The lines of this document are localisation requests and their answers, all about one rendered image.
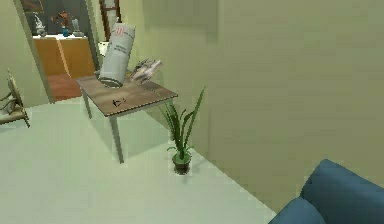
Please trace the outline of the silver drill with thin bit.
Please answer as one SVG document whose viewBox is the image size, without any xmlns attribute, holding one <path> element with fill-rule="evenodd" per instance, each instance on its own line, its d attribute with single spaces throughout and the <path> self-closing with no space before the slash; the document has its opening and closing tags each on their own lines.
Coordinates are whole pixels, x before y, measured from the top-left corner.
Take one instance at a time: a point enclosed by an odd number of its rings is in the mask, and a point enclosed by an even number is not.
<svg viewBox="0 0 384 224">
<path fill-rule="evenodd" d="M 150 60 L 149 58 L 140 61 L 130 75 L 130 81 L 136 84 L 144 84 L 150 80 L 163 65 L 161 60 Z"/>
</svg>

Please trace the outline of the green potted house plant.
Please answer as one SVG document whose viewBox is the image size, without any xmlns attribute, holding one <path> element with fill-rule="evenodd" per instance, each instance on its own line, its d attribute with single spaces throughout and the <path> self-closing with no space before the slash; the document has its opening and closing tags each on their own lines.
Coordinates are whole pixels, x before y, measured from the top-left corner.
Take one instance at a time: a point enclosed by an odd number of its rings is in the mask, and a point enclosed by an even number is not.
<svg viewBox="0 0 384 224">
<path fill-rule="evenodd" d="M 167 150 L 174 150 L 175 154 L 172 156 L 174 164 L 174 171 L 176 174 L 185 175 L 189 172 L 192 154 L 190 152 L 191 146 L 189 145 L 189 138 L 192 134 L 193 125 L 200 109 L 205 88 L 199 94 L 198 100 L 194 109 L 186 113 L 184 109 L 181 113 L 176 110 L 172 100 L 164 102 L 165 109 L 159 107 L 159 110 L 165 118 L 172 137 L 173 146 L 168 147 Z"/>
</svg>

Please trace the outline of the brown wooden side table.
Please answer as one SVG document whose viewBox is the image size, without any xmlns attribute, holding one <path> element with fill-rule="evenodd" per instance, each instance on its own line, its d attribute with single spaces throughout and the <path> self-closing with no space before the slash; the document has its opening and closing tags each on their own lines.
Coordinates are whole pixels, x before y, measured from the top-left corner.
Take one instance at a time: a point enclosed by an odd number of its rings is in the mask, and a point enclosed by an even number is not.
<svg viewBox="0 0 384 224">
<path fill-rule="evenodd" d="M 117 118 L 130 113 L 160 105 L 166 100 L 173 100 L 177 93 L 168 90 L 152 81 L 137 85 L 129 79 L 120 88 L 105 87 L 95 76 L 84 76 L 75 79 L 79 85 L 87 114 L 92 118 L 89 101 L 109 120 L 112 136 L 120 163 L 124 162 Z M 126 102 L 115 107 L 113 100 L 124 98 Z"/>
</svg>

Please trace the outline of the large grey cylinder can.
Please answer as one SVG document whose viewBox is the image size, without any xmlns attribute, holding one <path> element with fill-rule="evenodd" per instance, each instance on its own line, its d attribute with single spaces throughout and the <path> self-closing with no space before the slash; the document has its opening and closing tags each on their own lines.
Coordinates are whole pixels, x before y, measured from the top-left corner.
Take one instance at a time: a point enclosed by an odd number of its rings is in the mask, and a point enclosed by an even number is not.
<svg viewBox="0 0 384 224">
<path fill-rule="evenodd" d="M 98 80 L 109 88 L 123 86 L 135 38 L 135 28 L 115 23 Z"/>
</svg>

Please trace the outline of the brown wooden ladder shelf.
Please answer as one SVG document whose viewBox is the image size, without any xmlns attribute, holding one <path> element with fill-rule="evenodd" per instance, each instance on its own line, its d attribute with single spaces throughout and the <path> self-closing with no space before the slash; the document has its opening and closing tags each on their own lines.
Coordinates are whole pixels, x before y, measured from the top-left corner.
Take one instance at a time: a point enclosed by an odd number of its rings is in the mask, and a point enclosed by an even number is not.
<svg viewBox="0 0 384 224">
<path fill-rule="evenodd" d="M 110 39 L 113 25 L 121 21 L 119 0 L 98 0 L 106 40 Z"/>
</svg>

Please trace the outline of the orange wooden cabinet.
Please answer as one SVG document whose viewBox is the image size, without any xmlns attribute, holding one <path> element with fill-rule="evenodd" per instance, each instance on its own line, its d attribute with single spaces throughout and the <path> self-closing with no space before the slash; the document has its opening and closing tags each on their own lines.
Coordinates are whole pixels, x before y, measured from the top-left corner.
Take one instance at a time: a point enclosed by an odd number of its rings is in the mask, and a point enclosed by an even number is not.
<svg viewBox="0 0 384 224">
<path fill-rule="evenodd" d="M 34 36 L 33 40 L 47 76 L 67 74 L 78 78 L 94 73 L 95 65 L 87 37 L 58 34 Z"/>
</svg>

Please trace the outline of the grey glass ornament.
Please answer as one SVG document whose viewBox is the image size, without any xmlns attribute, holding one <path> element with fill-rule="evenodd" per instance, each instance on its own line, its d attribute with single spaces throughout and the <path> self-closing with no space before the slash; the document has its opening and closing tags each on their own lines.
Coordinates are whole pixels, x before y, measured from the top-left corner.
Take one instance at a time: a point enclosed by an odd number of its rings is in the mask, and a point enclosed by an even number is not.
<svg viewBox="0 0 384 224">
<path fill-rule="evenodd" d="M 73 24 L 73 35 L 75 37 L 84 37 L 84 33 L 80 31 L 78 19 L 76 19 L 76 18 L 73 19 L 72 24 Z"/>
</svg>

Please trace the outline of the blue vase with brown plant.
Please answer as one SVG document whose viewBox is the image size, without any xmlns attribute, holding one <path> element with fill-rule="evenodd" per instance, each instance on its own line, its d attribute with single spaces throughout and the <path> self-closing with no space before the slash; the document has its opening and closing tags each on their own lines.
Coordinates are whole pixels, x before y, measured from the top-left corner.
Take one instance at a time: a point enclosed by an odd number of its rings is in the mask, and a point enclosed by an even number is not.
<svg viewBox="0 0 384 224">
<path fill-rule="evenodd" d="M 64 37 L 69 36 L 68 23 L 70 19 L 71 19 L 71 15 L 66 11 L 59 12 L 56 16 L 50 17 L 50 20 L 52 22 L 54 22 L 55 24 L 61 25 L 62 33 Z"/>
</svg>

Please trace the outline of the blue sofa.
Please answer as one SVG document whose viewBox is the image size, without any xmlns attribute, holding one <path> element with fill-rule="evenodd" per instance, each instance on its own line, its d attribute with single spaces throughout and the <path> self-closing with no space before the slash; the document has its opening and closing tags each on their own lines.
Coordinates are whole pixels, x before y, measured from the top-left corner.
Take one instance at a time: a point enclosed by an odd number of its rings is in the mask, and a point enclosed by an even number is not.
<svg viewBox="0 0 384 224">
<path fill-rule="evenodd" d="M 268 224 L 384 224 L 384 188 L 324 159 Z"/>
</svg>

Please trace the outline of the grey statuette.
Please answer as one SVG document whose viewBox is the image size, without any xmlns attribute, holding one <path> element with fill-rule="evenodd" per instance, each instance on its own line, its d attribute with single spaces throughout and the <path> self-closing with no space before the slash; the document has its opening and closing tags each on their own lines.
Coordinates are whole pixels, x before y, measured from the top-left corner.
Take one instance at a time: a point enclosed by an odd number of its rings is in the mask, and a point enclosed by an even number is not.
<svg viewBox="0 0 384 224">
<path fill-rule="evenodd" d="M 47 32 L 45 30 L 45 26 L 43 25 L 42 21 L 38 17 L 38 13 L 34 13 L 34 18 L 35 18 L 35 24 L 36 24 L 36 32 L 38 35 L 41 37 L 45 37 L 47 35 Z"/>
</svg>

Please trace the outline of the beige wooden chair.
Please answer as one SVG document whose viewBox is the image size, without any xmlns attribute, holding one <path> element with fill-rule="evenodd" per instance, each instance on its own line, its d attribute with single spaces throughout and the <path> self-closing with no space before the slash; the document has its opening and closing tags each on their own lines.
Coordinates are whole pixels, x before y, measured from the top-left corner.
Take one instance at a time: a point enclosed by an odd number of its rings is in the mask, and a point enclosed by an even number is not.
<svg viewBox="0 0 384 224">
<path fill-rule="evenodd" d="M 16 81 L 13 75 L 11 74 L 10 70 L 7 70 L 7 72 L 7 83 L 9 93 L 5 97 L 0 99 L 0 102 L 5 102 L 5 104 L 0 108 L 0 125 L 17 120 L 23 120 L 26 123 L 27 127 L 30 127 L 29 117 L 24 108 Z"/>
</svg>

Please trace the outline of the dark framed wall picture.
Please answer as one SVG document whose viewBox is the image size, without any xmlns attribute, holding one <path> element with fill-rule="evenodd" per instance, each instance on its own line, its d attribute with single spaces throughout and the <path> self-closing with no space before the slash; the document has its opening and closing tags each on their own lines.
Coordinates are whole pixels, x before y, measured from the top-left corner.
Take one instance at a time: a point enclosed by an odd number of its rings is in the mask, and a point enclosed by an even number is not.
<svg viewBox="0 0 384 224">
<path fill-rule="evenodd" d="M 41 0 L 20 0 L 25 13 L 43 13 L 44 8 Z"/>
</svg>

